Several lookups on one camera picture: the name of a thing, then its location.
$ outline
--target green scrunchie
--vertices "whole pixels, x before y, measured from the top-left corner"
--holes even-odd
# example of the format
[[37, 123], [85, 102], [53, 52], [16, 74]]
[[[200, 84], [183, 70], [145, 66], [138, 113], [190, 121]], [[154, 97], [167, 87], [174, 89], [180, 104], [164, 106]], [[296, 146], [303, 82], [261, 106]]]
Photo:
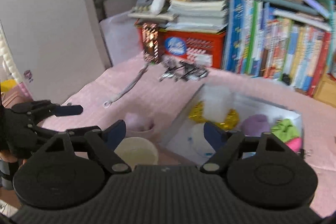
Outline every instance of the green scrunchie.
[[271, 132], [284, 143], [300, 137], [300, 133], [290, 119], [283, 119], [277, 122], [277, 124], [271, 128]]

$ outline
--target red book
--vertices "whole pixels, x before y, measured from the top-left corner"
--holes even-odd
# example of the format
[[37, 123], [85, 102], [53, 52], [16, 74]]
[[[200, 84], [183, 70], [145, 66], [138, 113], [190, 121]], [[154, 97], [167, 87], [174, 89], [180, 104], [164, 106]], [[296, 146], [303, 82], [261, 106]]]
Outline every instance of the red book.
[[318, 83], [321, 79], [322, 73], [324, 71], [324, 67], [326, 65], [327, 56], [328, 56], [330, 38], [331, 38], [330, 32], [325, 32], [324, 37], [323, 37], [323, 44], [322, 44], [320, 57], [319, 57], [319, 60], [317, 62], [317, 65], [316, 65], [316, 69], [315, 69], [315, 72], [314, 72], [313, 79], [311, 81], [310, 88], [307, 92], [307, 95], [310, 96], [310, 97], [313, 97], [314, 92], [315, 92], [315, 88], [318, 85]]

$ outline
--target blue round label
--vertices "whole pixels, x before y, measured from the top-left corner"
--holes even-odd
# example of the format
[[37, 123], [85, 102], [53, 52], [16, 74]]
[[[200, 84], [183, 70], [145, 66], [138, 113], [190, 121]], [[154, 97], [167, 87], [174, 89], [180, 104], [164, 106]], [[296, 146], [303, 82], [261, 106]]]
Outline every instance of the blue round label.
[[169, 37], [165, 41], [166, 50], [173, 55], [184, 55], [187, 52], [185, 42], [179, 37]]

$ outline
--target pink tablecloth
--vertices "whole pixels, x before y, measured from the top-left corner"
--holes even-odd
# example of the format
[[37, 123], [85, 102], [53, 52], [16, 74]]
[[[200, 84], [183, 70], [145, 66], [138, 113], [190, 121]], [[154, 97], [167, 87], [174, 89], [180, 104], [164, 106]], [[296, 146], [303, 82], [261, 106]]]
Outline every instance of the pink tablecloth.
[[97, 80], [86, 85], [66, 102], [81, 104], [84, 112], [76, 117], [50, 117], [44, 127], [55, 130], [98, 125], [107, 128], [127, 111], [146, 113], [154, 118], [155, 131], [168, 127], [192, 95], [205, 82], [227, 85], [232, 90], [249, 96], [284, 105], [302, 113], [305, 129], [304, 148], [313, 154], [306, 161], [319, 178], [312, 208], [321, 216], [336, 210], [336, 109], [312, 98], [291, 91], [271, 81], [251, 79], [244, 75], [212, 70], [202, 81], [178, 81], [158, 78], [164, 72], [162, 65], [150, 66], [137, 85], [124, 97], [104, 109], [103, 103], [119, 93], [137, 75], [144, 62], [139, 55], [105, 71]]

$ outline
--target purple cloth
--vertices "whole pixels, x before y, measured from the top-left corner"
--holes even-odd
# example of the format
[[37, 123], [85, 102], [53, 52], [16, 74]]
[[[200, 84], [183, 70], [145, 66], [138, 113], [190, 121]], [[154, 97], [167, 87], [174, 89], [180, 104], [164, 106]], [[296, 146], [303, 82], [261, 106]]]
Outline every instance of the purple cloth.
[[243, 121], [241, 130], [245, 136], [260, 137], [263, 132], [270, 132], [267, 117], [262, 114], [252, 115]]

